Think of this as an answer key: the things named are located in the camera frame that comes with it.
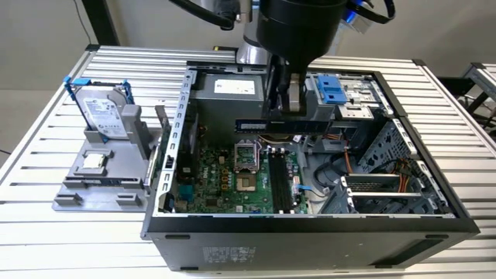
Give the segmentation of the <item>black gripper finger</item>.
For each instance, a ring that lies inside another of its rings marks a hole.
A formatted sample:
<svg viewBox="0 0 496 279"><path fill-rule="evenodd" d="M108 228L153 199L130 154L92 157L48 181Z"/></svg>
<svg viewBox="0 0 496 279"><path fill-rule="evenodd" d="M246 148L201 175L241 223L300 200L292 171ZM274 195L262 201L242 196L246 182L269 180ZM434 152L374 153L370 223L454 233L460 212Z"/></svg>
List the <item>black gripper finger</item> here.
<svg viewBox="0 0 496 279"><path fill-rule="evenodd" d="M270 55L265 77L264 117L277 118L285 111L288 76L285 75L285 60Z"/></svg>
<svg viewBox="0 0 496 279"><path fill-rule="evenodd" d="M305 76L292 73L285 84L285 93L281 94L282 113L290 116L306 115L306 88Z"/></svg>

